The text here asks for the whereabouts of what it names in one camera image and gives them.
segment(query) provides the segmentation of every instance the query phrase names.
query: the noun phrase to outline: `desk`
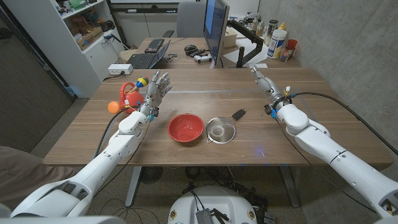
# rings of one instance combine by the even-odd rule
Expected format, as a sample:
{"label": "desk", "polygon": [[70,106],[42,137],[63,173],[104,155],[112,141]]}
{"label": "desk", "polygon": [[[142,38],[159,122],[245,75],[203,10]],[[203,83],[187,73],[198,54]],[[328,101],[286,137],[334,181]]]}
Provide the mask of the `desk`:
{"label": "desk", "polygon": [[[263,109],[268,101],[254,84],[250,69],[189,68],[165,69],[161,72],[169,72],[173,89],[163,99],[159,117],[151,123],[130,165],[308,165],[283,137],[277,123],[265,114]],[[311,68],[265,68],[261,72],[280,89],[290,85],[293,92],[314,91],[337,97]],[[131,75],[104,82],[47,154],[44,162],[53,166],[82,166],[89,163],[113,116],[108,112],[107,105],[110,101],[119,100],[120,86],[124,82],[135,82],[143,75],[152,77],[154,73],[155,70],[134,70]],[[309,118],[326,126],[337,143],[372,165],[388,165],[392,162],[379,140],[341,106],[318,96],[304,95],[301,99],[294,98],[295,105],[306,112]],[[206,143],[205,132],[197,140],[183,144],[171,139],[167,133],[168,123],[178,114],[197,114],[206,124],[217,116],[229,118],[241,108],[246,108],[248,112],[234,122],[236,137],[228,144]],[[126,114],[121,115],[116,124],[125,117]],[[326,165],[310,154],[304,154],[312,163]]]}
{"label": "desk", "polygon": [[[152,38],[146,38],[142,44],[139,46],[137,49],[136,54],[143,54],[145,49],[147,48],[148,44]],[[164,39],[164,44],[166,44],[169,40],[170,45],[166,51],[166,56],[169,55],[169,53],[177,53],[178,57],[173,58],[171,62],[165,62],[164,60],[161,60],[158,64],[155,65],[154,68],[160,68],[160,69],[165,69],[165,68],[209,68],[210,63],[198,63],[196,62],[193,58],[189,57],[188,55],[185,55],[184,52],[184,47],[193,44],[197,46],[199,49],[204,48],[207,49],[207,44],[206,40],[204,37],[195,37],[195,38],[165,38]],[[230,53],[234,50],[238,50],[237,46],[234,47],[228,47],[226,49],[223,49],[222,55]],[[223,61],[224,68],[229,68],[233,67],[236,68],[236,64],[233,63],[232,61],[228,60],[226,57],[222,56],[221,57]],[[269,68],[297,68],[300,67],[299,62],[292,57],[289,59],[287,62],[281,62],[279,59],[271,59],[267,58],[260,63],[266,63]]]}

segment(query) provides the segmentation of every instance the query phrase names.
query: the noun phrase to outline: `laptop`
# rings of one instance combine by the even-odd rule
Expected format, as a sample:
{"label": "laptop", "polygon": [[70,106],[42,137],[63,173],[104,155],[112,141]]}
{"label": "laptop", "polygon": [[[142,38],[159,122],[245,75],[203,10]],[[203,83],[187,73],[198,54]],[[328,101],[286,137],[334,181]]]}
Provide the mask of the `laptop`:
{"label": "laptop", "polygon": [[170,41],[157,54],[133,54],[127,64],[131,64],[133,69],[151,69],[164,57],[169,43]]}

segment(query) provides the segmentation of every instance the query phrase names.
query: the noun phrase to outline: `mouse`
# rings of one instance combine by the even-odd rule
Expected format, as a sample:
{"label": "mouse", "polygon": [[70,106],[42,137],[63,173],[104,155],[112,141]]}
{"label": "mouse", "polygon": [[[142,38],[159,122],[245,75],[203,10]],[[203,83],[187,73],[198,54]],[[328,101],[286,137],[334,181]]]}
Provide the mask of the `mouse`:
{"label": "mouse", "polygon": [[197,49],[197,47],[195,45],[190,44],[184,48],[184,51],[189,51],[189,50],[193,50],[193,49]]}

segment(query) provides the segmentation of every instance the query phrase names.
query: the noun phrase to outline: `keyboard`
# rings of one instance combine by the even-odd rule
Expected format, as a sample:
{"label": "keyboard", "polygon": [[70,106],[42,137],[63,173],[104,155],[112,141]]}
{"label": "keyboard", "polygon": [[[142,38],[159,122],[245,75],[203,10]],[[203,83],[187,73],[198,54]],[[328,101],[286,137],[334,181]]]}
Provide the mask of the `keyboard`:
{"label": "keyboard", "polygon": [[140,54],[139,60],[132,67],[133,69],[147,69],[150,67],[156,55],[154,54]]}
{"label": "keyboard", "polygon": [[145,49],[145,53],[156,53],[159,49],[160,46],[163,44],[164,39],[162,38],[155,38],[153,39],[148,47]]}

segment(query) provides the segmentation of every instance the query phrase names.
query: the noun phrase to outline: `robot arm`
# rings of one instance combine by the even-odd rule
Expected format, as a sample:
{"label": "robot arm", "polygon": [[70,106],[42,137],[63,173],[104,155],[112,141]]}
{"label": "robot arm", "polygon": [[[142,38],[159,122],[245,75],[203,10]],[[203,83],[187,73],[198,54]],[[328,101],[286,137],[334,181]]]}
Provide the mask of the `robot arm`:
{"label": "robot arm", "polygon": [[119,162],[132,156],[144,134],[141,129],[158,115],[162,98],[172,88],[168,73],[159,77],[158,70],[148,84],[147,96],[139,111],[119,124],[108,146],[75,176],[46,184],[31,193],[11,213],[11,217],[29,213],[41,217],[77,217],[84,215],[99,187]]}
{"label": "robot arm", "polygon": [[251,72],[255,82],[271,100],[271,104],[266,105],[266,111],[275,113],[279,120],[286,123],[287,133],[302,149],[329,164],[371,204],[381,218],[389,218],[397,212],[397,182],[332,140],[327,128],[308,119],[303,111],[282,96],[275,83],[264,77],[256,66]]}

